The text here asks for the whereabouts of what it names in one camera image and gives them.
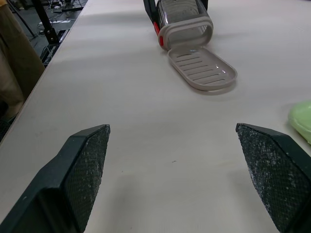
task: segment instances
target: green object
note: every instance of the green object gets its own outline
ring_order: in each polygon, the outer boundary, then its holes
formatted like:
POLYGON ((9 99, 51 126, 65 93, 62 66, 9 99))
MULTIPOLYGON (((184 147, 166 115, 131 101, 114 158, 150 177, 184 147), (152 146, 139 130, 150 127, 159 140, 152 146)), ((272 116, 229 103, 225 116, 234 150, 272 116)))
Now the green object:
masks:
POLYGON ((311 144, 311 101, 296 104, 288 115, 290 124, 311 144))

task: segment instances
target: table surface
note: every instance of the table surface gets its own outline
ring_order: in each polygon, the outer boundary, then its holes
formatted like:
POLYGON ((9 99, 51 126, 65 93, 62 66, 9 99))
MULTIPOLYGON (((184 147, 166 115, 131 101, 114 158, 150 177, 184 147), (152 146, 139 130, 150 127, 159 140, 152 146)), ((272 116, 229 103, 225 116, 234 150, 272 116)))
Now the table surface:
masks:
POLYGON ((277 233, 235 125, 287 133, 310 99, 311 2, 211 0, 208 48, 238 72, 220 93, 169 65, 142 0, 89 0, 0 147, 0 221, 82 129, 110 124, 86 233, 277 233))

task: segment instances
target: red button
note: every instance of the red button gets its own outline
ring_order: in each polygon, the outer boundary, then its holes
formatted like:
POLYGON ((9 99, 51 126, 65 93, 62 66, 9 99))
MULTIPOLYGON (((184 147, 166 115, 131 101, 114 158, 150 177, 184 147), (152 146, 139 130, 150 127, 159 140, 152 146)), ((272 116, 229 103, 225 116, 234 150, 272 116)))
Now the red button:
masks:
POLYGON ((155 33, 156 33, 156 35, 158 35, 158 34, 159 34, 160 29, 159 29, 159 27, 158 27, 158 25, 157 25, 157 23, 156 23, 156 22, 154 22, 154 28, 155 28, 155 33))
POLYGON ((163 36, 160 36, 160 46, 163 46, 164 45, 164 39, 163 39, 163 36))

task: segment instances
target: gray plastic lid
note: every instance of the gray plastic lid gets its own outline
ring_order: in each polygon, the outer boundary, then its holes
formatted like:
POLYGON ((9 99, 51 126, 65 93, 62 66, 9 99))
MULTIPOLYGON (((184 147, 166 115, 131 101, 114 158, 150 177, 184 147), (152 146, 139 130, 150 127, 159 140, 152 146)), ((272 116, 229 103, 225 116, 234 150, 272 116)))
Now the gray plastic lid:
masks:
POLYGON ((232 85, 236 70, 204 47, 173 47, 168 52, 172 66, 194 88, 220 90, 232 85))

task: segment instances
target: dark floor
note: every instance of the dark floor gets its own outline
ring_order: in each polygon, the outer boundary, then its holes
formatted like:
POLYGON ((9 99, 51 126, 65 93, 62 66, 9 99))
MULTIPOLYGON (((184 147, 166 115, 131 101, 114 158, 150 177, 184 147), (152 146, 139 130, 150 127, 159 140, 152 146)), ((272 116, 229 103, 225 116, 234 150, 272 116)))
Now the dark floor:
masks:
MULTIPOLYGON (((87 0, 80 0, 80 3, 82 6, 85 6, 86 2, 87 0)), ((80 3, 78 0, 76 0, 73 6, 80 7, 80 3)), ((60 9, 51 10, 49 9, 48 6, 46 6, 45 9, 51 21, 61 21, 61 23, 53 24, 53 27, 55 28, 56 32, 58 32, 59 30, 63 30, 63 29, 70 29, 72 25, 74 24, 76 18, 79 16, 81 12, 81 11, 76 11, 76 12, 56 14, 56 13, 53 13, 53 11, 61 11, 61 10, 60 9)), ((36 53, 40 56, 44 47, 48 45, 48 41, 46 40, 45 36, 40 35, 40 31, 43 30, 42 24, 39 24, 41 20, 39 19, 39 16, 36 13, 34 8, 31 8, 28 10, 21 9, 19 11, 19 14, 24 18, 24 20, 27 22, 27 24, 29 25, 33 33, 36 35, 35 38, 32 37, 30 32, 25 27, 25 25, 19 19, 19 17, 16 14, 14 14, 15 18, 18 20, 19 24, 22 26, 24 32, 29 38, 29 41, 32 44, 33 48, 35 49, 36 53)))

